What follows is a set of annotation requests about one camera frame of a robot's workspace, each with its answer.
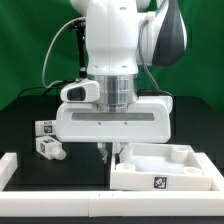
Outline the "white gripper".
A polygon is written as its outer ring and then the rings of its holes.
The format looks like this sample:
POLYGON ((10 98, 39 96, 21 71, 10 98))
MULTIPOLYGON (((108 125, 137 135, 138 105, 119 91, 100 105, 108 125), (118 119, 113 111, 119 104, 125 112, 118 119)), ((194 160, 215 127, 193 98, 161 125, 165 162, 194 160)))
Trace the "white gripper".
POLYGON ((166 143, 171 137, 170 96, 140 96, 126 112, 101 112, 95 103, 63 103, 57 111, 56 136, 62 142, 98 142, 107 163, 105 143, 120 142, 116 155, 131 156, 128 143, 166 143))

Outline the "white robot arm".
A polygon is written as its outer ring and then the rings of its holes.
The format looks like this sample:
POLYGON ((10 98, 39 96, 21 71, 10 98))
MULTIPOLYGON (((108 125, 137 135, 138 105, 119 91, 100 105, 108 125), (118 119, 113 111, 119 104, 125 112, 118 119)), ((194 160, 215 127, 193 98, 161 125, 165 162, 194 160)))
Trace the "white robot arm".
POLYGON ((137 94, 138 67, 170 66, 187 45, 177 0, 70 0, 85 17, 87 76, 65 86, 56 116, 62 142, 165 143, 173 99, 160 89, 137 94))

